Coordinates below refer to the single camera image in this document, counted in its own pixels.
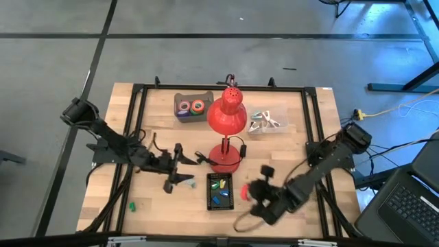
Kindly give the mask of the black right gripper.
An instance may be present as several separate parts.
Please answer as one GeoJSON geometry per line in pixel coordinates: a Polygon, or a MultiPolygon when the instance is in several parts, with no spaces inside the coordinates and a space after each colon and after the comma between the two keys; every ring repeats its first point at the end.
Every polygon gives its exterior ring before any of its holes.
{"type": "Polygon", "coordinates": [[[265,223],[274,225],[292,206],[292,201],[280,187],[270,187],[266,180],[257,179],[248,185],[250,197],[257,203],[252,207],[252,215],[265,223]]]}

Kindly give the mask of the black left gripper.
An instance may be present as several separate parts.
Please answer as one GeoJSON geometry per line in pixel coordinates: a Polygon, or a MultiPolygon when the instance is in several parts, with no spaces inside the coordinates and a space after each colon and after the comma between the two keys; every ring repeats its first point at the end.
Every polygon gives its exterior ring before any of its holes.
{"type": "Polygon", "coordinates": [[[193,161],[182,154],[182,146],[180,143],[175,144],[173,154],[170,152],[162,152],[160,156],[157,156],[154,153],[151,153],[150,156],[150,170],[152,172],[159,174],[170,174],[163,186],[165,193],[171,194],[174,185],[194,178],[194,175],[189,174],[172,174],[179,162],[184,165],[198,165],[196,161],[193,161]]]}

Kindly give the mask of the black slotted plastic basket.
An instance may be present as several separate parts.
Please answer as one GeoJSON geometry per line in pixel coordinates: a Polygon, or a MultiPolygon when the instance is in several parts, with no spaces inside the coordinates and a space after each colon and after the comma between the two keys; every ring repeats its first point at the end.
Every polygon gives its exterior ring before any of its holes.
{"type": "Polygon", "coordinates": [[[208,211],[223,211],[223,210],[233,210],[234,209],[234,195],[233,195],[233,177],[229,173],[210,173],[206,175],[206,207],[208,211]],[[224,179],[226,181],[225,188],[220,187],[216,190],[211,189],[211,185],[220,180],[224,179]],[[220,195],[221,190],[228,190],[229,197],[223,197],[220,195]],[[216,196],[220,204],[216,205],[212,201],[212,198],[216,196]]]}

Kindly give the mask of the clear plastic container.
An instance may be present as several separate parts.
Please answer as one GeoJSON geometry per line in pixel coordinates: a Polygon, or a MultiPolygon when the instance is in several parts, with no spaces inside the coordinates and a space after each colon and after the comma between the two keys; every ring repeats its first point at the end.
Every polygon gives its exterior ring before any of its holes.
{"type": "Polygon", "coordinates": [[[247,133],[248,134],[277,134],[277,133],[284,133],[288,131],[289,128],[289,120],[287,117],[287,108],[284,105],[281,104],[257,104],[257,105],[250,105],[247,107],[247,114],[248,114],[248,123],[247,123],[247,133]],[[278,128],[271,128],[269,123],[264,119],[262,121],[252,120],[251,116],[257,111],[266,111],[268,110],[270,112],[271,119],[277,121],[280,123],[280,127],[278,128]],[[250,123],[252,121],[261,122],[261,129],[257,130],[255,132],[248,132],[248,128],[250,126],[250,123]]]}

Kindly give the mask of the red desk lamp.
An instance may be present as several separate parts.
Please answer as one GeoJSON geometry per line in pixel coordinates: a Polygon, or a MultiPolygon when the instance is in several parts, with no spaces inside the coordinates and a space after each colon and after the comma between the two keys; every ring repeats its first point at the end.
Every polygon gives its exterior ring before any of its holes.
{"type": "Polygon", "coordinates": [[[234,173],[246,156],[247,145],[241,140],[237,149],[230,139],[239,134],[247,124],[243,94],[237,87],[228,87],[208,109],[207,121],[212,130],[221,134],[222,140],[209,152],[208,162],[216,173],[234,173]]]}

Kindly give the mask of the dark blue desk foot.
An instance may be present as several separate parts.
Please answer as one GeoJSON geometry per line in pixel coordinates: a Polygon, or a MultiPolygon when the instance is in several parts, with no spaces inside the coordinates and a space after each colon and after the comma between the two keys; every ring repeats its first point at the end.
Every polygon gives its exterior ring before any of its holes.
{"type": "Polygon", "coordinates": [[[353,172],[355,188],[363,189],[371,187],[372,189],[380,190],[381,186],[389,177],[391,177],[391,175],[393,175],[394,172],[400,169],[409,169],[411,166],[411,164],[406,164],[368,176],[363,176],[360,172],[355,171],[353,172]]]}

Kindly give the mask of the black laptop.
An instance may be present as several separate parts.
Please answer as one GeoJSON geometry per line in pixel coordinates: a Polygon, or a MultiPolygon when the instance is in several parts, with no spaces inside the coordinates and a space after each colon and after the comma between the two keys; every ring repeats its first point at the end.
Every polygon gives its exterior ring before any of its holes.
{"type": "Polygon", "coordinates": [[[355,226],[376,241],[439,247],[439,130],[390,175],[355,226]]]}

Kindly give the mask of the black crossbar silver brackets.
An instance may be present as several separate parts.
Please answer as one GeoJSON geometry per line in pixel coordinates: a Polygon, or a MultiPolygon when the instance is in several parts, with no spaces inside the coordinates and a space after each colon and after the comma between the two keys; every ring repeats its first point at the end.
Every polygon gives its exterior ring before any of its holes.
{"type": "Polygon", "coordinates": [[[433,244],[402,244],[375,241],[366,238],[270,238],[270,237],[195,237],[179,235],[120,235],[118,232],[50,235],[0,240],[0,247],[90,247],[137,242],[197,242],[220,247],[245,244],[276,244],[296,247],[439,247],[433,244]]]}

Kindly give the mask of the grey furniture foot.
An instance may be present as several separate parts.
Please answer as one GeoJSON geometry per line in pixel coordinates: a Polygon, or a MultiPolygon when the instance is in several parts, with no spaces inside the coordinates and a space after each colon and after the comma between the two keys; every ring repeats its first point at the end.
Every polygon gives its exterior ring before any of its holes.
{"type": "Polygon", "coordinates": [[[7,161],[23,165],[26,163],[26,158],[0,149],[0,165],[7,161]]]}

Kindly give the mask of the black aluminium table frame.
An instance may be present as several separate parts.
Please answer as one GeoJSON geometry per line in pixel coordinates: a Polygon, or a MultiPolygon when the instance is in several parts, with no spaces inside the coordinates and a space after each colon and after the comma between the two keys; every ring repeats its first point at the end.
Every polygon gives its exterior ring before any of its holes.
{"type": "MultiPolygon", "coordinates": [[[[108,125],[121,132],[124,128],[128,112],[131,91],[134,84],[115,83],[106,111],[105,120],[108,125]]],[[[160,148],[173,151],[175,143],[181,143],[184,155],[195,160],[194,152],[204,155],[220,144],[221,137],[210,129],[206,122],[180,123],[172,113],[174,95],[181,93],[201,94],[212,91],[217,99],[224,90],[224,85],[183,85],[161,84],[162,88],[147,90],[145,110],[141,129],[147,132],[143,140],[146,145],[151,140],[150,133],[157,133],[160,148]]],[[[206,209],[206,175],[213,172],[208,165],[178,165],[178,172],[193,174],[197,187],[191,188],[186,183],[174,187],[172,194],[163,191],[165,175],[139,172],[133,173],[128,192],[128,203],[123,218],[124,234],[140,235],[179,235],[206,237],[270,237],[270,238],[321,238],[322,227],[318,210],[318,199],[313,191],[308,202],[294,214],[285,213],[274,225],[264,224],[249,233],[237,233],[233,228],[236,218],[247,211],[251,204],[240,198],[241,187],[260,174],[261,165],[270,165],[275,169],[272,184],[280,186],[287,173],[306,158],[305,143],[323,140],[340,129],[340,120],[332,88],[317,87],[316,103],[313,103],[311,92],[298,87],[297,92],[277,91],[281,87],[270,89],[268,86],[256,86],[256,89],[242,89],[244,105],[281,104],[287,108],[289,128],[286,133],[262,134],[250,136],[243,130],[239,136],[248,146],[246,158],[238,170],[233,173],[233,210],[208,211],[206,209]],[[308,112],[311,127],[306,127],[307,115],[302,104],[302,90],[307,96],[308,112]],[[135,203],[132,212],[129,204],[135,203]]],[[[104,164],[91,174],[79,216],[77,230],[89,226],[107,203],[115,165],[104,164]]],[[[331,172],[336,202],[343,214],[354,222],[360,214],[359,204],[353,178],[343,169],[331,172]]]]}

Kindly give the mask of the dark metal desk frame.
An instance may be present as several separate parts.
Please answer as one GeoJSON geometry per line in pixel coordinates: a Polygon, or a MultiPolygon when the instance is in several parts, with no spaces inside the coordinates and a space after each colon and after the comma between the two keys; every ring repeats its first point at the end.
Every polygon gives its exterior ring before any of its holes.
{"type": "Polygon", "coordinates": [[[388,3],[403,3],[405,9],[407,10],[416,31],[414,39],[421,40],[427,49],[432,61],[434,62],[430,67],[425,69],[423,72],[418,74],[415,78],[411,79],[405,84],[386,84],[386,83],[369,83],[367,84],[367,89],[369,91],[377,92],[395,92],[395,93],[432,93],[439,94],[439,86],[428,86],[425,85],[427,81],[433,79],[439,75],[439,55],[434,50],[433,45],[429,41],[429,37],[425,33],[421,23],[416,17],[415,11],[410,4],[409,0],[318,0],[320,3],[326,5],[335,6],[335,18],[338,19],[346,11],[348,6],[353,1],[382,1],[388,3]]]}

